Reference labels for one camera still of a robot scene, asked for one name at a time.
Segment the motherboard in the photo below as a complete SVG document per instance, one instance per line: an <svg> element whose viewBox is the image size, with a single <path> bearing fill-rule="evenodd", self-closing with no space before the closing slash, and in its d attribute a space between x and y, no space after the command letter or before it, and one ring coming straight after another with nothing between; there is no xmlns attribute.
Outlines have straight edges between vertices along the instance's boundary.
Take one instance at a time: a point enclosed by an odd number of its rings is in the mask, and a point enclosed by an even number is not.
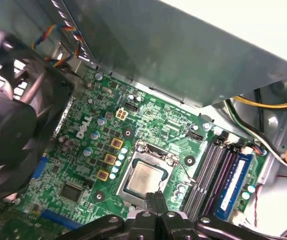
<svg viewBox="0 0 287 240"><path fill-rule="evenodd" d="M245 210L265 162L252 142L96 69L82 80L9 211L60 235L108 214L126 219L148 192L162 191L192 221Z"/></svg>

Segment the chip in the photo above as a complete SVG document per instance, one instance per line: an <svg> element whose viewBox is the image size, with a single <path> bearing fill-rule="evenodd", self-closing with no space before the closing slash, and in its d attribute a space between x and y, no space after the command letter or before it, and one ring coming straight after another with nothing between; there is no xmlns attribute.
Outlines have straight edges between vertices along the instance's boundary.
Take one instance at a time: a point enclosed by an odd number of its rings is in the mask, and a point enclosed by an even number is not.
<svg viewBox="0 0 287 240"><path fill-rule="evenodd" d="M51 171L52 171L53 173L57 174L58 171L59 171L59 166L54 165Z"/></svg>
<svg viewBox="0 0 287 240"><path fill-rule="evenodd" d="M103 162L106 163L106 164L114 165L116 159L117 159L117 158L116 158L114 155L111 155L111 154L107 153L107 154L105 155L105 157L104 157Z"/></svg>
<svg viewBox="0 0 287 240"><path fill-rule="evenodd" d="M116 149L114 149L113 147L109 147L108 152L114 154L116 152Z"/></svg>
<svg viewBox="0 0 287 240"><path fill-rule="evenodd" d="M31 211L32 211L33 213L38 213L38 211L39 211L39 205L38 205L38 204L34 204L34 205L32 206Z"/></svg>
<svg viewBox="0 0 287 240"><path fill-rule="evenodd" d="M106 170L100 169L97 173L97 179L100 179L101 181L107 181L109 177L109 172L107 172Z"/></svg>
<svg viewBox="0 0 287 240"><path fill-rule="evenodd" d="M101 167L101 165L103 164L103 162L100 161L100 160L97 160L97 161L95 162L95 164L96 164L97 166Z"/></svg>
<svg viewBox="0 0 287 240"><path fill-rule="evenodd" d="M82 198L83 189L79 186L66 182L63 185L59 195L65 199L78 203Z"/></svg>
<svg viewBox="0 0 287 240"><path fill-rule="evenodd" d="M108 151L108 150L109 150L109 146L108 146L108 145L104 145L104 146L103 146L103 149L106 150L106 151Z"/></svg>
<svg viewBox="0 0 287 240"><path fill-rule="evenodd" d="M118 83L112 81L112 82L110 83L110 86L111 86L112 88L114 88L114 89L117 89L117 88L118 88Z"/></svg>
<svg viewBox="0 0 287 240"><path fill-rule="evenodd" d="M114 136L116 137L116 138L120 138L120 135L121 135L121 133L120 132L115 132L115 134L114 134Z"/></svg>
<svg viewBox="0 0 287 240"><path fill-rule="evenodd" d="M126 188L142 197L159 189L164 172L143 161L136 165Z"/></svg>
<svg viewBox="0 0 287 240"><path fill-rule="evenodd" d="M113 119L113 117L114 117L114 114L111 111L107 111L104 115L104 118L107 120L111 120Z"/></svg>
<svg viewBox="0 0 287 240"><path fill-rule="evenodd" d="M111 142L111 144L110 144L110 146L112 146L113 148L115 148L115 149L121 149L122 148L122 146L123 146L123 141L122 140L120 140L120 139L118 139L118 138L113 138L112 139L112 142Z"/></svg>

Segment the black wire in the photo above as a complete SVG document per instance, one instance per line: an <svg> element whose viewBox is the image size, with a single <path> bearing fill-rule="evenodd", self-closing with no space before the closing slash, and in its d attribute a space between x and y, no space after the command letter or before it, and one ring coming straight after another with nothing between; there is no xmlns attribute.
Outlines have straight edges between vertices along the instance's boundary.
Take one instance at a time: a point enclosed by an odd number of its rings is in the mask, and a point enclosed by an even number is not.
<svg viewBox="0 0 287 240"><path fill-rule="evenodd" d="M230 108L230 110L231 110L232 114L234 115L234 117L238 120L238 122L240 122L240 124L242 124L243 126L245 126L247 129L250 129L251 131L255 132L255 133L256 133L257 135L259 135L262 139L264 139L265 142L267 142L267 144L271 147L271 149L272 149L274 152L276 152L276 153L281 157L281 155L280 155L280 153L278 152L278 150L276 149L276 147L271 143L271 141L266 137L266 135L264 135L263 133L261 133L260 131L258 131L258 129L256 129L256 128L254 128L253 126L249 125L248 123L246 123L245 121L243 121L243 120L239 117L239 115L238 115L238 113L237 113L237 111L236 111L236 109L235 109L235 107L234 107L234 105L233 105L233 103L232 103L232 101L231 101L230 99L227 99L225 102L227 103L227 105L228 105L228 107Z"/></svg>
<svg viewBox="0 0 287 240"><path fill-rule="evenodd" d="M254 90L254 98L255 101L259 104L263 103L262 94L260 92L260 88L257 88ZM258 107L258 114L259 114L259 131L261 133L265 133L265 127L264 127L264 109L261 107Z"/></svg>

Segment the ram slot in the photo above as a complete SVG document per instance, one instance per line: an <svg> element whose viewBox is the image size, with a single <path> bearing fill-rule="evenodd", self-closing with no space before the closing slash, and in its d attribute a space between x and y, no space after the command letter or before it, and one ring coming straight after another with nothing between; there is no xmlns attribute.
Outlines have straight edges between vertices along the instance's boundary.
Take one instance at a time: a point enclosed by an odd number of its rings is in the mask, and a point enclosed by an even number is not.
<svg viewBox="0 0 287 240"><path fill-rule="evenodd" d="M209 187L226 152L226 148L213 143L207 151L202 168L195 179L197 185L190 191L190 195L183 211L191 221L197 219Z"/></svg>
<svg viewBox="0 0 287 240"><path fill-rule="evenodd" d="M208 215L212 214L215 210L217 201L218 201L218 194L221 193L222 189L227 182L229 177L229 172L234 166L238 157L238 153L234 151L234 149L228 149L224 160L222 161L221 167L217 171L216 179L212 184L211 191L207 195L207 200L203 205L201 215Z"/></svg>

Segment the capacitor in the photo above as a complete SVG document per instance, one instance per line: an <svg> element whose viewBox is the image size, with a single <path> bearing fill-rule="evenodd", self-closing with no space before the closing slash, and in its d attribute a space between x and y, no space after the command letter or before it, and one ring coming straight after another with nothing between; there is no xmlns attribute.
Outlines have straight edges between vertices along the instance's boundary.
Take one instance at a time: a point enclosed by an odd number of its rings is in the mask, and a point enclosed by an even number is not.
<svg viewBox="0 0 287 240"><path fill-rule="evenodd" d="M123 153L119 153L118 154L118 159L119 160L124 160L125 159L125 155Z"/></svg>
<svg viewBox="0 0 287 240"><path fill-rule="evenodd" d="M199 129L197 124L191 124L189 128L191 131L197 131Z"/></svg>
<svg viewBox="0 0 287 240"><path fill-rule="evenodd" d="M89 157L93 153L93 150L91 147L86 147L82 153L85 157Z"/></svg>
<svg viewBox="0 0 287 240"><path fill-rule="evenodd" d="M178 198L179 200L183 200L183 199L184 199L184 194L181 193L181 192L179 192L179 193L177 194L177 198Z"/></svg>
<svg viewBox="0 0 287 240"><path fill-rule="evenodd" d="M115 164L117 167L120 167L120 166L122 165L122 161L117 160L117 161L115 161L114 164Z"/></svg>
<svg viewBox="0 0 287 240"><path fill-rule="evenodd" d="M69 136L68 135L63 135L63 136L58 137L59 143L64 143L67 140L69 140Z"/></svg>
<svg viewBox="0 0 287 240"><path fill-rule="evenodd" d="M133 212L133 211L136 211L136 207L131 205L129 207L129 212Z"/></svg>
<svg viewBox="0 0 287 240"><path fill-rule="evenodd" d="M124 146L121 150L120 150L121 153L123 154L126 154L128 153L128 148L126 146Z"/></svg>
<svg viewBox="0 0 287 240"><path fill-rule="evenodd" d="M241 197L242 197L244 200L248 200L248 199L250 199L250 193L247 192L247 191L244 191L244 192L241 194Z"/></svg>
<svg viewBox="0 0 287 240"><path fill-rule="evenodd" d="M103 79L103 74L101 72L97 72L95 75L94 75L94 78L97 80L97 81L100 81Z"/></svg>
<svg viewBox="0 0 287 240"><path fill-rule="evenodd" d="M142 96L137 96L135 98L136 103L141 103L143 101L143 97Z"/></svg>
<svg viewBox="0 0 287 240"><path fill-rule="evenodd" d="M119 167L113 166L112 169L111 169L111 171L116 174L116 173L119 172Z"/></svg>
<svg viewBox="0 0 287 240"><path fill-rule="evenodd" d="M128 99L129 102L132 102L135 99L135 96L133 94L129 94L127 96L127 99Z"/></svg>
<svg viewBox="0 0 287 240"><path fill-rule="evenodd" d="M94 131L94 132L90 133L90 138L92 140L97 140L98 138L100 138L100 133L98 131Z"/></svg>
<svg viewBox="0 0 287 240"><path fill-rule="evenodd" d="M70 152L72 150L72 147L71 146L63 146L62 147L62 151L64 152L64 153L68 153L68 152Z"/></svg>
<svg viewBox="0 0 287 240"><path fill-rule="evenodd" d="M70 140L67 140L64 142L64 145L67 146L67 147L70 147L72 145L75 144L75 141L73 139L70 139Z"/></svg>
<svg viewBox="0 0 287 240"><path fill-rule="evenodd" d="M185 193L185 192L186 192L186 188L185 188L183 185L181 185L181 184L179 184L179 185L177 186L177 189L178 189L178 191L179 191L180 193Z"/></svg>
<svg viewBox="0 0 287 240"><path fill-rule="evenodd" d="M107 123L107 120L104 117L102 117L102 116L97 119L97 124L99 126L106 125L106 123Z"/></svg>
<svg viewBox="0 0 287 240"><path fill-rule="evenodd" d="M115 173L110 173L110 174L109 174L109 178L110 178L111 180L114 180L116 177L117 177L117 176L116 176Z"/></svg>
<svg viewBox="0 0 287 240"><path fill-rule="evenodd" d="M248 185L247 186L247 191L251 194L253 194L256 191L256 187L253 185Z"/></svg>

